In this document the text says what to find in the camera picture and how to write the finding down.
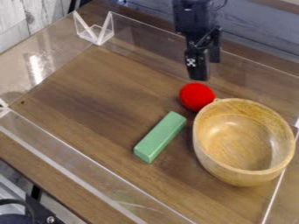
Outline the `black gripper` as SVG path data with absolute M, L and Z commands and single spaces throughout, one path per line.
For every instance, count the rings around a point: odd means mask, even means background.
M 173 0 L 173 15 L 175 31 L 186 37 L 187 46 L 210 47 L 210 62 L 221 63 L 222 27 L 214 0 Z M 185 64 L 193 80 L 210 78 L 207 50 L 189 48 Z

